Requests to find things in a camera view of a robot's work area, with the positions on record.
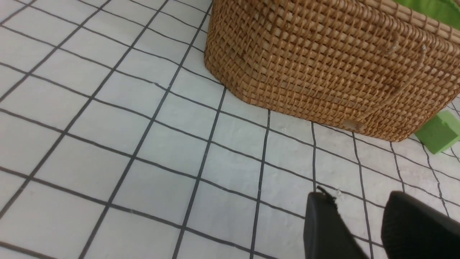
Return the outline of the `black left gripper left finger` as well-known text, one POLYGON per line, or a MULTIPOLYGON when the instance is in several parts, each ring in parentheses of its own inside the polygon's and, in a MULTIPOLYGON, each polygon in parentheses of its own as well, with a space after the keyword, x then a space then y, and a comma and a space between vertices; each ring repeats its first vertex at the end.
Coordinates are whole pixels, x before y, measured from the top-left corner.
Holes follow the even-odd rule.
POLYGON ((368 259, 338 211, 336 198, 323 187, 310 192, 304 222, 306 259, 368 259))

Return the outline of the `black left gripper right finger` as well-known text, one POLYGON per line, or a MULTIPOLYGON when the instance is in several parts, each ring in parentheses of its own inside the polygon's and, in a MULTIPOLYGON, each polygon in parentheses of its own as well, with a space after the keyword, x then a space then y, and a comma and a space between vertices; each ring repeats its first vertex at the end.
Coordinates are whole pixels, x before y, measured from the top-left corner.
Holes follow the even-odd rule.
POLYGON ((384 209, 381 241, 389 259, 458 259, 460 224, 401 191, 384 209))

